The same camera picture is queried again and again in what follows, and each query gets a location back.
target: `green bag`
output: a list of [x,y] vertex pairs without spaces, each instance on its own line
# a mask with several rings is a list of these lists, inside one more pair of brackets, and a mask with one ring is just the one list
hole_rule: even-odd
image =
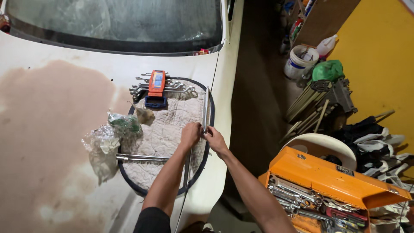
[[324,61],[315,66],[312,72],[312,81],[329,80],[334,82],[339,77],[344,77],[344,68],[339,60]]

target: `wrench pile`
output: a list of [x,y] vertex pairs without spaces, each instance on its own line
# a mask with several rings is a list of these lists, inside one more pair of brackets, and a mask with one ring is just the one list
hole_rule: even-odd
[[350,204],[324,197],[313,189],[304,188],[278,178],[274,174],[270,175],[267,188],[276,197],[288,216],[295,218],[298,214],[320,220],[322,232],[360,233],[362,232],[360,227],[365,226],[366,218],[355,213],[359,209]]
[[[132,85],[132,87],[129,89],[130,94],[132,95],[132,99],[134,101],[137,101],[139,94],[149,90],[149,79],[141,78],[141,77],[136,77],[135,79],[144,81],[143,83],[140,83],[138,85]],[[195,88],[191,86],[188,88],[185,88],[185,85],[180,83],[179,81],[173,82],[171,79],[166,79],[164,91],[175,92],[175,93],[187,93],[187,92],[195,91]]]

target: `white quilted blanket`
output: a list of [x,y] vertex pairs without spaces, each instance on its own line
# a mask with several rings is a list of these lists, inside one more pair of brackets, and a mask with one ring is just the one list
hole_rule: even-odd
[[[195,93],[185,95],[166,92],[167,109],[152,109],[155,120],[150,126],[141,125],[143,135],[140,138],[123,142],[123,153],[171,157],[180,143],[182,128],[189,122],[202,122],[205,91],[191,82],[183,80],[180,80],[180,82],[184,83],[186,87],[195,87]],[[145,108],[144,98],[138,102],[138,107]],[[188,180],[193,177],[200,166],[205,145],[206,141],[201,138],[200,142],[193,147]],[[124,163],[123,166],[125,173],[135,184],[148,190],[163,164],[161,162],[128,162]],[[183,186],[183,178],[184,169],[180,187]]]

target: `yellow wall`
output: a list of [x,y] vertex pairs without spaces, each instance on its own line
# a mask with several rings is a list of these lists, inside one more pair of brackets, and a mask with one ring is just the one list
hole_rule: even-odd
[[395,109],[380,125],[414,153],[414,16],[398,0],[361,0],[338,38],[329,60],[342,62],[359,110],[348,123]]

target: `concrete floor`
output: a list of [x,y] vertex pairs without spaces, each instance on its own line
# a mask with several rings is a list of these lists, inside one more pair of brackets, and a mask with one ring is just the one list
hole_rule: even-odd
[[[256,177],[266,172],[279,152],[278,141],[288,128],[283,114],[302,92],[284,78],[286,57],[278,54],[283,36],[270,1],[245,0],[231,106],[230,150]],[[261,232],[229,173],[209,222],[216,233]]]

